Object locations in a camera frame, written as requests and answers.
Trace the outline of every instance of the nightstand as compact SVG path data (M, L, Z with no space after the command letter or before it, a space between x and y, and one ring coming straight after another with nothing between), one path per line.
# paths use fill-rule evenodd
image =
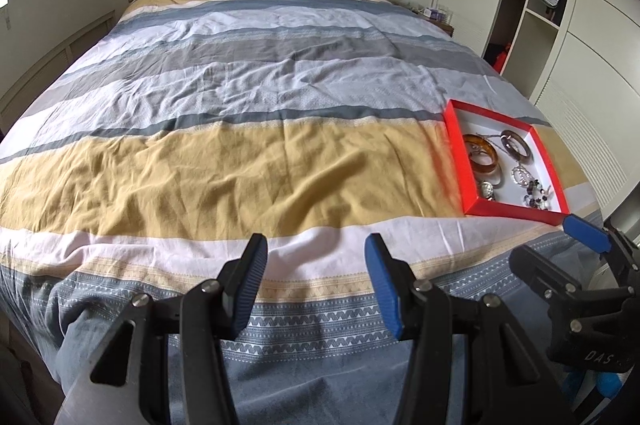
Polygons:
M429 17L425 17L422 14L418 14L418 17L429 21L431 24L435 24L438 28L440 28L442 31L447 33L450 37L453 37L453 26L452 25L447 24L446 22L439 21L439 20L430 19Z

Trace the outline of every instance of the small box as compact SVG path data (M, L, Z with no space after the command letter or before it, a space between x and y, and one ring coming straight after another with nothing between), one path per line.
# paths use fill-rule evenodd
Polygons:
M465 214L516 217L557 226L570 213L558 174L533 126L459 100L449 100L444 112L444 122L449 134ZM502 151L499 138L489 139L497 148L498 161L502 169L500 187L495 188L496 200L490 201L479 195L478 183L471 169L463 134L499 134L504 129L510 129L519 134L531 149L532 161L524 165L536 179L540 180L544 188L550 187L549 210L524 205L526 189L517 185L511 177L511 170L518 162Z

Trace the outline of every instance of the wardrobe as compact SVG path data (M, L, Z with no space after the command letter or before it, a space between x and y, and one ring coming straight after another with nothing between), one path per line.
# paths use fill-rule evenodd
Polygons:
M554 126L604 217L640 236L640 0L434 0L454 39L485 55L511 44L502 76Z

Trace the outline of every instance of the striped duvet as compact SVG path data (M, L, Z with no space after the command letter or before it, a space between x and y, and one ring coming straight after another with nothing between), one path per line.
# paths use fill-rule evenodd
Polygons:
M544 305L508 252L529 242L582 280L597 261L557 228L463 215L449 98L535 125L570 208L598 221L540 112L405 9L136 0L0 145L3 308L68 391L133 294L183 293L260 231L254 315L224 344L241 423L390 423L408 346L372 296L370 232L453 294L500 294L541 347Z

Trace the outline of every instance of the brown bangle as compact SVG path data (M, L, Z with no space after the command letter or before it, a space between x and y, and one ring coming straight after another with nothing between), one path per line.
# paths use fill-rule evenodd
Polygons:
M489 158L491 158L491 163L478 163L477 161L472 160L471 155L473 154L473 152L470 152L469 161L471 162L471 169L473 169L475 172L479 172L480 174L492 173L498 166L498 153L496 152L494 146L481 136L476 136L475 134L463 134L462 138L466 144L478 147L480 149L480 152L484 152Z
M511 145L509 140L515 140L518 142L525 153L521 154L518 149ZM511 131L510 129L502 131L502 133L500 133L500 141L502 142L502 146L515 161L527 161L531 158L531 149L529 148L529 145L527 145L527 142L525 142L517 132Z

